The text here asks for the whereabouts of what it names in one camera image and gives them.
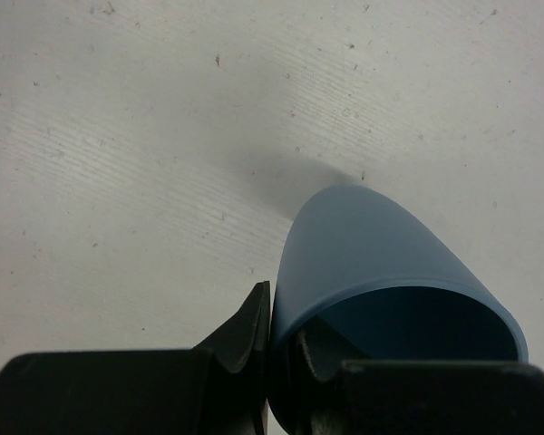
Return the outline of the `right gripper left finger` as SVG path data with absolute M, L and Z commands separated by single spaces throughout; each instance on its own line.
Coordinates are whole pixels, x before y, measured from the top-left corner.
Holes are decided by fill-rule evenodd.
M 26 353 L 0 371 L 0 434 L 263 434 L 270 285 L 189 349 Z

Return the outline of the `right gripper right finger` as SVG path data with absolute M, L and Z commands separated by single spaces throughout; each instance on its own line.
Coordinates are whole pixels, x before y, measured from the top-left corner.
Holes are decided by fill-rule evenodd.
M 295 434 L 544 434 L 544 372 L 520 362 L 343 359 L 292 344 Z

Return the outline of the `light blue plastic cup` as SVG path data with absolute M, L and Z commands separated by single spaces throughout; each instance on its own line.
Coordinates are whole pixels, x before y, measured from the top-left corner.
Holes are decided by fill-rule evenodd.
M 321 320 L 376 360 L 529 359 L 513 315 L 417 217 L 369 188 L 324 188 L 296 214 L 277 274 L 268 402 L 296 425 L 289 344 Z

